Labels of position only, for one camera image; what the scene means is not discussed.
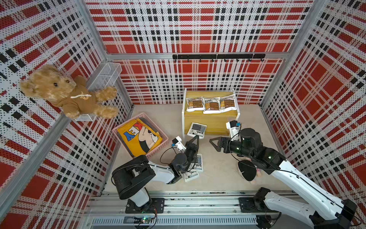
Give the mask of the blue coffee bag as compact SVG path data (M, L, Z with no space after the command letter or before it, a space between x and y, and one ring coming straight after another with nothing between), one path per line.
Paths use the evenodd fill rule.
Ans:
M204 139L206 129L207 125L192 122L187 135L191 137L195 137L197 135L200 139Z
M197 171L190 171L190 172L184 173L183 177L185 179L185 182L189 182L189 181L199 178L200 175Z
M195 162L193 163L192 171L195 171L195 172L204 171L202 154L197 154L197 156L195 157Z

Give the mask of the brown coffee bag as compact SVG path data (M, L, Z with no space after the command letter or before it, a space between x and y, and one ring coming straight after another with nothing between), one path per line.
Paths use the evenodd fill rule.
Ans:
M220 97L219 105L221 113L237 110L237 107L235 105L235 94Z
M203 97L187 98L187 112L204 111L204 100Z
M205 109L203 114L219 114L220 112L220 98L203 98Z

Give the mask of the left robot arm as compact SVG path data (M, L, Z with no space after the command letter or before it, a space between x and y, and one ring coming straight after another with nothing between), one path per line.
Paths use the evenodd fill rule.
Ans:
M155 164L146 155L140 155L112 172L111 182L121 200L127 199L136 210L147 212L154 205L145 188L149 182L174 184L192 171L199 150L199 136L195 135L185 144L176 137L172 143L181 152L167 166Z

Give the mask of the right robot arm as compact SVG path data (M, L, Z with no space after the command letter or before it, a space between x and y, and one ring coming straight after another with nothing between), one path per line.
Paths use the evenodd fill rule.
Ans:
M261 136L251 128L237 131L231 137L210 139L210 143L220 152L248 158L240 160L245 168L261 169L290 187L305 200L304 203L282 197L275 192L260 188L253 197L259 211L273 210L289 215L314 229L349 229L356 219L357 205L349 200L341 200L318 186L297 170L282 154L265 147Z

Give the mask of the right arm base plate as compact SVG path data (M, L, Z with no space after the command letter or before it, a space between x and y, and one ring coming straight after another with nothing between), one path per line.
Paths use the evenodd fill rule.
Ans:
M275 213L270 210L262 200L254 198L239 198L239 207L242 213Z

